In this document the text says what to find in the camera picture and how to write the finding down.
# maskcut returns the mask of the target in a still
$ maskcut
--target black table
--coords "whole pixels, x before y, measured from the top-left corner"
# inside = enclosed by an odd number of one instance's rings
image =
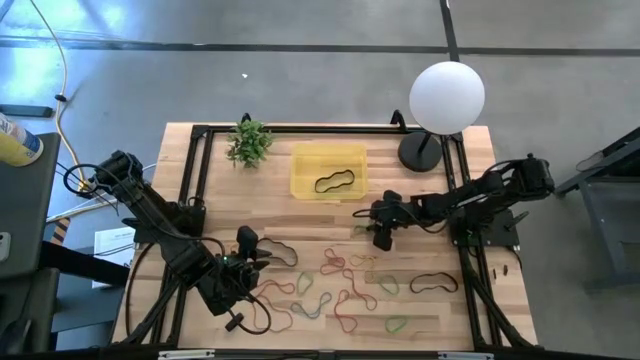
[[[124,286],[129,274],[124,266],[43,241],[60,136],[39,137],[44,152],[33,164],[0,163],[0,232],[11,235],[9,256],[0,262],[0,332],[25,304],[32,321],[26,350],[34,352],[55,346],[49,340],[61,272],[115,286]]]
[[[39,135],[44,152],[33,164],[0,163],[0,232],[11,234],[9,257],[0,262],[0,279],[23,276],[38,268],[56,268],[106,284],[124,286],[129,269],[42,241],[60,136]]]
[[[35,273],[0,282],[0,331],[21,315],[31,320],[27,352],[53,349],[51,325],[56,306],[60,271],[43,269]]]

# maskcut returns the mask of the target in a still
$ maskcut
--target lamp base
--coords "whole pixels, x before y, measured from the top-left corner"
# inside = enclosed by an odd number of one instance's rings
[[[422,151],[418,152],[425,136],[429,136]],[[407,169],[415,172],[426,172],[438,165],[442,158],[440,143],[434,136],[417,132],[411,133],[402,139],[398,147],[400,162]]]

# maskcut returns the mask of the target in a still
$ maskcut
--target black rubber band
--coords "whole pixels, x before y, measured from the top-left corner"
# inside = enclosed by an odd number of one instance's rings
[[[292,248],[291,246],[285,245],[284,243],[280,242],[280,241],[273,241],[271,240],[271,238],[268,237],[264,237],[260,240],[258,240],[258,245],[260,246],[260,243],[263,241],[268,241],[274,245],[281,245],[283,246],[285,249],[291,251],[291,253],[293,254],[293,264],[289,264],[285,259],[278,257],[278,256],[269,256],[267,259],[275,259],[275,260],[280,260],[283,264],[285,264],[288,267],[294,267],[296,265],[298,265],[298,253],[296,252],[296,249]]]
[[[453,282],[453,285],[455,286],[455,288],[453,290],[449,289],[448,287],[444,286],[444,285],[436,285],[436,286],[428,286],[428,287],[424,287],[420,290],[415,290],[413,288],[413,283],[418,280],[421,277],[427,276],[427,277],[431,277],[431,276],[438,276],[438,275],[444,275],[446,277],[448,277],[449,279],[451,279],[451,281]],[[448,292],[448,293],[454,293],[456,291],[458,291],[459,285],[458,285],[458,281],[451,275],[447,274],[446,272],[437,272],[437,273],[433,273],[433,274],[422,274],[422,275],[418,275],[416,277],[414,277],[413,279],[411,279],[411,282],[409,282],[409,290],[411,290],[412,293],[414,294],[419,294],[425,290],[434,290],[437,288],[441,288],[444,291]]]
[[[346,182],[346,183],[342,183],[342,184],[337,185],[337,186],[331,186],[331,187],[328,187],[328,188],[326,188],[326,189],[325,189],[325,190],[323,190],[323,191],[318,191],[318,183],[320,183],[320,181],[323,181],[323,180],[329,180],[329,179],[331,179],[332,177],[334,177],[334,176],[336,176],[336,175],[342,175],[342,174],[351,174],[351,181],[350,181],[350,182]],[[337,189],[337,188],[339,188],[339,187],[341,187],[341,186],[351,185],[351,184],[353,184],[355,181],[356,181],[356,174],[354,174],[354,173],[353,173],[353,171],[351,171],[351,170],[349,170],[349,169],[344,170],[344,171],[337,171],[337,172],[334,172],[333,174],[331,174],[331,175],[329,175],[329,176],[327,176],[327,177],[321,177],[320,179],[316,180],[316,183],[315,183],[315,185],[313,186],[313,191],[315,191],[315,192],[316,192],[316,193],[318,193],[318,194],[323,194],[323,193],[326,193],[326,192],[327,192],[327,191],[329,191],[329,190]]]

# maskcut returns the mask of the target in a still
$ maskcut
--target white object on floor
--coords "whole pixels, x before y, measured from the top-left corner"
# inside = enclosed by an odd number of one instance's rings
[[[136,231],[130,227],[120,229],[96,231],[93,240],[93,253],[109,253],[110,250],[119,249],[131,245],[130,248],[121,251],[115,251],[109,255],[95,255],[96,258],[110,261],[114,264],[131,267],[133,260],[133,236]],[[92,281],[91,288],[98,289],[109,286],[108,284]]]

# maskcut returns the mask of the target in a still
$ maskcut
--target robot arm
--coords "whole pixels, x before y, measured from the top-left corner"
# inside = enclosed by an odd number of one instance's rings
[[[373,220],[369,230],[374,232],[374,245],[389,251],[391,231],[398,227],[418,225],[426,229],[461,210],[469,224],[481,226],[516,202],[543,199],[553,189],[549,163],[529,154],[526,159],[498,163],[480,178],[445,194],[415,195],[409,202],[402,202],[401,195],[387,190],[382,200],[368,209],[368,217]]]
[[[117,151],[99,166],[88,166],[95,170],[89,179],[91,192],[102,190],[125,204],[136,217],[127,224],[134,225],[137,232],[160,245],[162,258],[176,280],[173,290],[179,284],[187,289],[196,287],[214,316],[229,312],[239,300],[251,299],[249,292],[257,286],[259,271],[269,264],[258,259],[271,255],[256,248],[258,235],[253,230],[241,227],[237,236],[238,252],[225,254],[218,240],[198,237],[202,227],[193,230],[197,213],[204,218],[205,209],[165,201],[144,181],[142,164],[135,156]],[[183,229],[191,229],[191,233],[186,231],[191,236],[185,235]],[[221,254],[213,255],[199,240],[218,243]],[[159,302],[168,301],[170,295],[161,296]],[[154,308],[157,309],[148,314],[149,319],[143,321],[141,329],[134,332],[136,336],[127,341],[139,342],[144,338],[152,318],[163,307]]]

